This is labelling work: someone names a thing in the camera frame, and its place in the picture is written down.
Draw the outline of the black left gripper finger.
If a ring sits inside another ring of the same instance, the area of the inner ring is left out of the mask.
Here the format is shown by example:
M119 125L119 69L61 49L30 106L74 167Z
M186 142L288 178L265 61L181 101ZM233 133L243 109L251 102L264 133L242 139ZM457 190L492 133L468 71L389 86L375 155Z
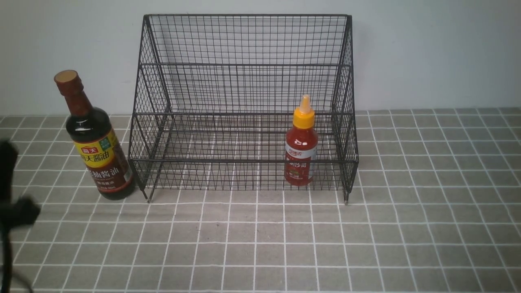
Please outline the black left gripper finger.
M0 204L1 230L33 226L41 213L41 206L31 197L22 197L15 203Z

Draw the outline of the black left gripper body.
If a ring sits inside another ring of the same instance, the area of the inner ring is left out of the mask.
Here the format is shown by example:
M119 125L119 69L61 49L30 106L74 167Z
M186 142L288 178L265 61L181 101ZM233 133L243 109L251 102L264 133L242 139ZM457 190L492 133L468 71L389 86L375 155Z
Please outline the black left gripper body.
M13 274L13 252L11 238L9 234L12 229L12 180L15 164L18 158L18 151L8 141L1 141L0 159L0 202L1 202L1 241L4 263L2 265L2 285L1 292L11 291L11 280Z

